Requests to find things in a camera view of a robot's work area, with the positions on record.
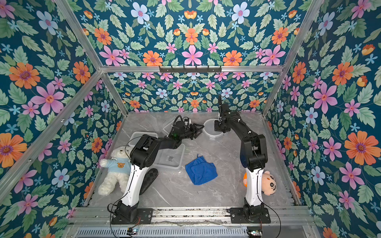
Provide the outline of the round clear lunch box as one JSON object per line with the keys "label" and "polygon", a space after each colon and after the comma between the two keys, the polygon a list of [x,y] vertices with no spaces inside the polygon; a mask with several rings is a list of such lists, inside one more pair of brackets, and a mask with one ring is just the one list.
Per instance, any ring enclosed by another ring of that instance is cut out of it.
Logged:
{"label": "round clear lunch box", "polygon": [[215,130],[215,128],[214,128],[215,121],[218,121],[218,119],[208,119],[203,124],[203,126],[204,126],[203,133],[205,133],[209,137],[210,140],[217,140],[224,135],[223,132]]}

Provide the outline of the rectangular clear lunch box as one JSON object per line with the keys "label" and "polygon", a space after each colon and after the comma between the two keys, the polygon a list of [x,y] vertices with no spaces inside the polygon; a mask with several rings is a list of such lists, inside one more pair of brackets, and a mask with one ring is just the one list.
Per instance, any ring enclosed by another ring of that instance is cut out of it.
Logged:
{"label": "rectangular clear lunch box", "polygon": [[135,145],[138,143],[138,141],[144,136],[152,136],[152,137],[157,137],[158,134],[155,132],[144,132],[144,131],[136,131],[131,135],[130,141],[128,142],[128,145],[130,147],[135,147]]}

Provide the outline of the blue cleaning cloth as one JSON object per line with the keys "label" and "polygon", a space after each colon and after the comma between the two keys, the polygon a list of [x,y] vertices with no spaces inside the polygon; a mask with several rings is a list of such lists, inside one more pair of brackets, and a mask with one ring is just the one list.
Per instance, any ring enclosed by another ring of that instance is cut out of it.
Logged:
{"label": "blue cleaning cloth", "polygon": [[197,156],[185,165],[185,170],[194,185],[202,185],[217,178],[217,170],[213,163],[209,163],[203,156]]}

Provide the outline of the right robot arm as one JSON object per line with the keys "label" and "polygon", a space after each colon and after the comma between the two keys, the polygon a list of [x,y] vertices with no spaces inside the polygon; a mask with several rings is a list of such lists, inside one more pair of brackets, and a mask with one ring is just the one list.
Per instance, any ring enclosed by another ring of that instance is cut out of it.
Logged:
{"label": "right robot arm", "polygon": [[250,129],[240,113],[230,110],[221,96],[218,97],[218,120],[214,122],[214,130],[222,133],[233,131],[240,139],[240,161],[247,174],[243,216],[248,222],[253,222],[266,211],[262,199],[262,178],[268,161],[266,138]]}

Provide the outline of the square clear lunch box lid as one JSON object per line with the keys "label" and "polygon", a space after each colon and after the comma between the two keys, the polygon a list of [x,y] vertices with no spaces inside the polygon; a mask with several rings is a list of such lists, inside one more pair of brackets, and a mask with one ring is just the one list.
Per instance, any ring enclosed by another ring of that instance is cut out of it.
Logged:
{"label": "square clear lunch box lid", "polygon": [[172,125],[173,125],[173,122],[174,122],[174,118],[172,118],[171,120],[168,120],[165,124],[164,124],[164,127],[163,127],[163,132],[165,135],[168,135],[172,129]]}

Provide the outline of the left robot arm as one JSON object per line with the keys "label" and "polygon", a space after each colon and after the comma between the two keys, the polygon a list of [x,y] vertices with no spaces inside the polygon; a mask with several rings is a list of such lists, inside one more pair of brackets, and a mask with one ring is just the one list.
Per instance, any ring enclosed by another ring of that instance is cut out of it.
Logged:
{"label": "left robot arm", "polygon": [[172,124],[170,133],[165,137],[153,137],[144,134],[139,137],[132,151],[129,153],[132,170],[128,185],[121,199],[114,202],[108,209],[110,223],[135,224],[139,221],[139,198],[158,176],[157,169],[151,169],[160,150],[175,150],[182,145],[184,139],[196,139],[204,125],[193,124],[188,117],[178,115]]}

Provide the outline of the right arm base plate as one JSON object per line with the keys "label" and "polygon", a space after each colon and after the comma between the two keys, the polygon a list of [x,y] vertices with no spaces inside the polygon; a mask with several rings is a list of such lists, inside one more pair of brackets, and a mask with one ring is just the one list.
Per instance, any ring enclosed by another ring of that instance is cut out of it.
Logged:
{"label": "right arm base plate", "polygon": [[243,207],[232,207],[227,209],[232,224],[270,224],[271,219],[267,208],[259,210],[258,213],[246,211]]}

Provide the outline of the square clear lunch box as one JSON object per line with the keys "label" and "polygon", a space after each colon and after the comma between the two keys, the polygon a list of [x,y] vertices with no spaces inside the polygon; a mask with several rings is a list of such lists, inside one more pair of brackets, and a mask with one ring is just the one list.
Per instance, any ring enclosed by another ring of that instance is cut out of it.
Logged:
{"label": "square clear lunch box", "polygon": [[177,149],[161,149],[158,151],[154,166],[164,169],[179,170],[182,166],[186,147],[181,144]]}

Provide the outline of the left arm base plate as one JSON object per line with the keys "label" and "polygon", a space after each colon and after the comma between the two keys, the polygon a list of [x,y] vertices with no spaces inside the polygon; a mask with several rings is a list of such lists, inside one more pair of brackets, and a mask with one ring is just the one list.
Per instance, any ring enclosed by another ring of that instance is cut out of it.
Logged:
{"label": "left arm base plate", "polygon": [[153,218],[152,208],[136,208],[136,207],[120,207],[115,211],[115,215],[112,216],[112,225],[140,225],[151,224]]}

